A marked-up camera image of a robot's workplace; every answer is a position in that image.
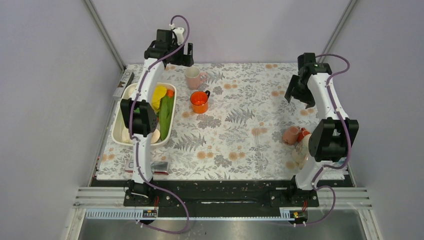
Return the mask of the cream floral mug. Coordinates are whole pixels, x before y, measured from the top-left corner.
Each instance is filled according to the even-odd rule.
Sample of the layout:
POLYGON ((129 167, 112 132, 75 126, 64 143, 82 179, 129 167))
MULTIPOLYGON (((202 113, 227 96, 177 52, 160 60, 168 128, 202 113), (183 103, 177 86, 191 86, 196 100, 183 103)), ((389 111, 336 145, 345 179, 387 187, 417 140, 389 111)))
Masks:
POLYGON ((299 170, 302 170, 308 160, 309 139, 311 134, 303 137, 303 139, 295 146, 291 155, 299 170))

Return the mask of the toy mushroom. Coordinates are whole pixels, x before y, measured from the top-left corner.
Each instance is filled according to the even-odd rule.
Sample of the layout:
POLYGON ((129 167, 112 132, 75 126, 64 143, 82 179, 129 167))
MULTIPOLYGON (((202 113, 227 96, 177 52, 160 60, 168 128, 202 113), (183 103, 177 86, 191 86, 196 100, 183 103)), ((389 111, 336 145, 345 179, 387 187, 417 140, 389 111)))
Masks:
POLYGON ((156 142, 158 142, 161 139, 161 133, 159 129, 155 129, 154 132, 152 133, 152 137, 150 140, 151 144, 155 144, 156 142))

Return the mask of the white plastic tray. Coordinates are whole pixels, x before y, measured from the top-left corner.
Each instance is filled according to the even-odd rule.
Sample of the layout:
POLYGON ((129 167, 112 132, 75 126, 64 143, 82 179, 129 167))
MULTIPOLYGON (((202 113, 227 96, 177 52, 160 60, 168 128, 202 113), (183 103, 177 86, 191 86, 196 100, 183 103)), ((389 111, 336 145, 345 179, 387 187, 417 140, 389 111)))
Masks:
MULTIPOLYGON (((160 139, 158 142, 151 144, 151 146, 153 148, 159 148, 159 147, 165 146, 167 144, 167 142, 169 141, 169 139, 171 138, 173 121, 174 121, 174 118, 175 118, 176 96, 177 96, 176 87, 174 85, 170 84, 170 83, 159 82, 156 86, 164 86, 168 90, 173 90, 174 91, 174 104, 173 104, 173 111, 172 111, 171 123, 170 123, 168 136, 164 141, 161 141, 161 139, 160 139)), ((161 129, 161 125, 159 123, 159 118, 158 118, 158 124, 157 124, 156 129, 159 129, 159 130, 161 129)), ((124 146, 130 146, 130 147, 133 145, 132 141, 130 140, 129 130, 125 126, 123 114, 122 114, 122 111, 121 111, 119 105, 117 105, 117 110, 115 111, 115 116, 114 116, 114 120, 113 120, 113 123, 112 123, 110 135, 111 135, 112 140, 117 144, 124 145, 124 146)))

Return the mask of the salmon pink floral mug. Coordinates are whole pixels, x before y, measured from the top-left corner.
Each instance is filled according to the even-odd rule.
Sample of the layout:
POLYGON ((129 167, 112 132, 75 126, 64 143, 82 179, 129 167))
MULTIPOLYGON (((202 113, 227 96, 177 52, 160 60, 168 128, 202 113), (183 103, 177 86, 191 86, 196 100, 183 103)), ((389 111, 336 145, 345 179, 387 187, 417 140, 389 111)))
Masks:
POLYGON ((282 141, 285 145, 292 146, 297 142, 300 129, 297 126, 290 126, 283 134, 282 141))

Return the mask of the orange mug black rim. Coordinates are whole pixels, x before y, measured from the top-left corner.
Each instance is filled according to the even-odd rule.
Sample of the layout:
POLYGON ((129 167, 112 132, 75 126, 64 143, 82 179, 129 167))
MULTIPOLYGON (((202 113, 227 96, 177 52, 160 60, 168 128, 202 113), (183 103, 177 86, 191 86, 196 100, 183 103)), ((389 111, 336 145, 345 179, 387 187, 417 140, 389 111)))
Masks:
POLYGON ((195 114, 204 114, 208 110, 210 94, 209 90, 195 91, 191 94, 190 103, 195 114))

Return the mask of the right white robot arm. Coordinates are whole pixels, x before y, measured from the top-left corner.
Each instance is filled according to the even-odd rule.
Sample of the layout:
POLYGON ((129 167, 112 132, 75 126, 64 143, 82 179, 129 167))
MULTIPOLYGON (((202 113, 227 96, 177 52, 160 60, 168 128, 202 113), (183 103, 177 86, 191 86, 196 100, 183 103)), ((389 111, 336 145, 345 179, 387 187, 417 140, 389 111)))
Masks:
POLYGON ((306 108, 316 107, 320 122, 308 140, 307 162, 292 177, 287 188, 287 201, 301 205, 318 191, 317 183, 325 170, 342 170, 348 164, 359 123, 351 119, 338 99, 333 72, 328 63, 316 61, 317 55, 305 52, 298 56, 298 73, 290 79, 285 99, 299 100, 306 108))

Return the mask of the small red-orange mug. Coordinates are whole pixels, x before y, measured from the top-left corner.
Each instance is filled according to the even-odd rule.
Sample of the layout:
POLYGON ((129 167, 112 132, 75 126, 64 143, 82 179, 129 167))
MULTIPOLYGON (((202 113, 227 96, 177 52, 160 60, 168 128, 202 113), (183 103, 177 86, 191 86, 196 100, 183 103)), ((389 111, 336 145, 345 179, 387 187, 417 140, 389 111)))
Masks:
POLYGON ((306 136, 310 134, 311 133, 305 127, 301 127, 296 142, 300 143, 306 136))

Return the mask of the toy carrot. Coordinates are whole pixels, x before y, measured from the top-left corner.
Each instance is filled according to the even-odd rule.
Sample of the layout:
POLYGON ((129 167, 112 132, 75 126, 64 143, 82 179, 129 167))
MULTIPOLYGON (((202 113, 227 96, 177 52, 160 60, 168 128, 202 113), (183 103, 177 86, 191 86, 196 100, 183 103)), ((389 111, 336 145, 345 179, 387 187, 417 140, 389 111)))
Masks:
POLYGON ((171 89, 168 89, 167 92, 166 92, 166 95, 171 99, 171 98, 174 97, 175 92, 171 89))

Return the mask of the toy yellow cabbage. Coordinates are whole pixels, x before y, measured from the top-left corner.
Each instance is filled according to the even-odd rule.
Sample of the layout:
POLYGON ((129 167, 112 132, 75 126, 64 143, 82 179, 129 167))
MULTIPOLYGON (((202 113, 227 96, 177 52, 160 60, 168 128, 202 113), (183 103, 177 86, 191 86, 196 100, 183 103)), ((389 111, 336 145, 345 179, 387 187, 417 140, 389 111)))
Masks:
POLYGON ((159 111, 161 99, 167 94, 168 89, 165 86, 158 85, 155 87, 152 99, 151 106, 155 112, 159 111))

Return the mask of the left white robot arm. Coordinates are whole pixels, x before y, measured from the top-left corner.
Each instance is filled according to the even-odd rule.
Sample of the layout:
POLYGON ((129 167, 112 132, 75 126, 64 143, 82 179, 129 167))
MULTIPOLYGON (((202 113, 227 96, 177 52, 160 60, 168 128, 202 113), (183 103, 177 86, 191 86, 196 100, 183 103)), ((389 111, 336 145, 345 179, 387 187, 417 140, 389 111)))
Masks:
POLYGON ((148 206, 155 200, 150 151, 153 132, 159 120, 153 109, 153 93, 167 64, 193 65, 192 43, 188 44, 187 53, 184 53, 188 36, 189 32, 183 27, 157 30, 156 39, 144 52, 144 69, 135 91, 129 99, 120 101, 124 125, 133 142, 133 175, 125 197, 140 205, 148 206))

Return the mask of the light pink mug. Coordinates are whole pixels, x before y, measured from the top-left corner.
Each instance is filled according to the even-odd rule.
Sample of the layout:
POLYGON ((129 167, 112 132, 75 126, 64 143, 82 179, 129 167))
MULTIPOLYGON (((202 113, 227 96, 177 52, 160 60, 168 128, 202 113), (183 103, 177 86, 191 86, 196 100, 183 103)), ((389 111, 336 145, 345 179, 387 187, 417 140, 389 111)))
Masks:
POLYGON ((209 77, 208 73, 201 72, 201 70, 196 66, 188 67, 184 71, 184 76, 186 84, 191 90, 197 90, 209 77))

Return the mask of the grey box at wall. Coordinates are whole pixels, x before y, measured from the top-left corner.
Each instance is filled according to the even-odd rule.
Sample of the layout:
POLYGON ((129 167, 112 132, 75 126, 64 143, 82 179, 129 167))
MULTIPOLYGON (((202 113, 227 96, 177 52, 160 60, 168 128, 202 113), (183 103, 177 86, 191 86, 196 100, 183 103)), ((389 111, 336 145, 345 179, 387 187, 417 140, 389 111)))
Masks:
POLYGON ((132 83, 134 77, 135 77, 135 74, 132 70, 126 69, 123 72, 123 74, 121 75, 118 81, 118 85, 112 95, 112 98, 114 100, 119 100, 123 96, 125 89, 127 88, 128 85, 132 83))

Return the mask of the toy green bok choy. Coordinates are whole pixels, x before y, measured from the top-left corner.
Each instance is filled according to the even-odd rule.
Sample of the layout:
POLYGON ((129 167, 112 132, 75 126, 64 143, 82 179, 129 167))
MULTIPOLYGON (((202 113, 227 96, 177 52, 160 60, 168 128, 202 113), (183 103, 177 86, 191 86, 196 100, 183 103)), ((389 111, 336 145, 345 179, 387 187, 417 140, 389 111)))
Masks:
POLYGON ((169 133, 175 97, 164 96, 159 109, 160 140, 163 142, 169 133))

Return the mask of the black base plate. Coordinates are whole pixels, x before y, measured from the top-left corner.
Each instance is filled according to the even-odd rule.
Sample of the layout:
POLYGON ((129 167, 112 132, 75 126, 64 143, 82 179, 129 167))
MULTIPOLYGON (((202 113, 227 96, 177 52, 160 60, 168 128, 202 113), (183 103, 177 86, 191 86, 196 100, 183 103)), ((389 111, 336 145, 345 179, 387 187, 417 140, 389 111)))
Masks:
POLYGON ((125 207, 156 207, 166 217, 276 216, 280 208, 318 207, 317 192, 311 197, 287 197, 289 180, 153 180, 154 199, 147 205, 123 200, 125 207))

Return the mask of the silver snack packet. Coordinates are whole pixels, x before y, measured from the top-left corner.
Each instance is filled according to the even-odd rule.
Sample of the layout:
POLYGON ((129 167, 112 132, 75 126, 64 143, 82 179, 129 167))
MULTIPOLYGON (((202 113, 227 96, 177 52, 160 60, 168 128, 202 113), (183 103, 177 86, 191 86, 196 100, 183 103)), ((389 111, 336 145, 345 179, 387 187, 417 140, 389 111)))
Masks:
MULTIPOLYGON (((153 161, 150 164, 150 168, 154 175, 168 175, 169 174, 169 163, 167 161, 153 161)), ((125 172, 133 173, 134 162, 127 160, 124 167, 125 172)))

